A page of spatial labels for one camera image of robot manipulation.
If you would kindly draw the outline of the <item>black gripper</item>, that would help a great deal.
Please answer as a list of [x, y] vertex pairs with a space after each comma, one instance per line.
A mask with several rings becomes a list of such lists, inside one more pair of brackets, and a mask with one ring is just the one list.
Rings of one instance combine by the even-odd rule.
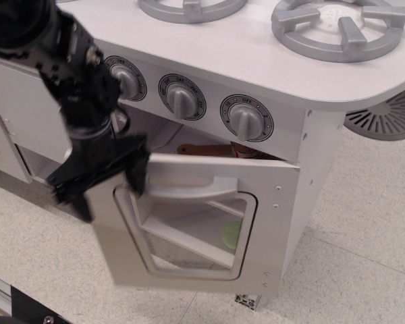
[[89, 188], [124, 172], [137, 195], [146, 186], [150, 153], [147, 135], [116, 138], [110, 128], [69, 128], [72, 151], [65, 162], [48, 178], [59, 203], [71, 203], [79, 219], [92, 222], [90, 209], [83, 194]]

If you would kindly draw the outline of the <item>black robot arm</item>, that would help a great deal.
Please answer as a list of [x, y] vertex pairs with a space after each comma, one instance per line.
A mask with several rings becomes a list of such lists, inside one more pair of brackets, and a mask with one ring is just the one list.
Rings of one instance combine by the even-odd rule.
[[93, 37], [54, 1], [0, 1], [0, 58], [36, 69], [61, 107], [72, 150], [49, 177], [55, 198], [93, 220], [84, 193], [118, 173], [142, 194], [147, 137], [116, 138], [111, 114], [121, 93]]

